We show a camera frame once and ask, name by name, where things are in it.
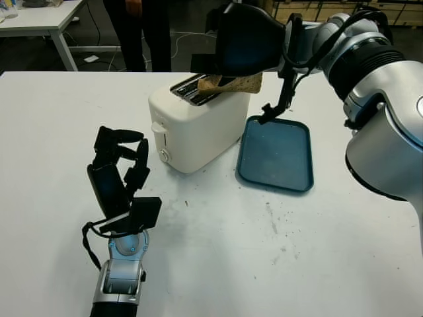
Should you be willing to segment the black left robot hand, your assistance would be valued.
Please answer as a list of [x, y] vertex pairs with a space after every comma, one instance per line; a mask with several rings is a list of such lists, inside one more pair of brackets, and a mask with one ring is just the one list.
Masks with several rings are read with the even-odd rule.
[[[102, 212], [111, 219], [128, 212], [134, 194], [142, 189], [150, 173], [149, 143], [141, 132], [101, 126], [94, 149], [87, 174]], [[134, 161], [123, 178], [117, 169], [120, 158]]]

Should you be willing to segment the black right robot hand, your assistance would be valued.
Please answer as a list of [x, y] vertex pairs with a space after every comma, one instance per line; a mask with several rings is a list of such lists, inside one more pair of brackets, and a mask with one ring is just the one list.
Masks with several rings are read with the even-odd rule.
[[264, 9], [221, 5], [207, 13], [205, 31], [215, 32], [215, 51], [192, 54], [191, 73], [217, 75], [228, 83], [279, 65], [286, 26]]

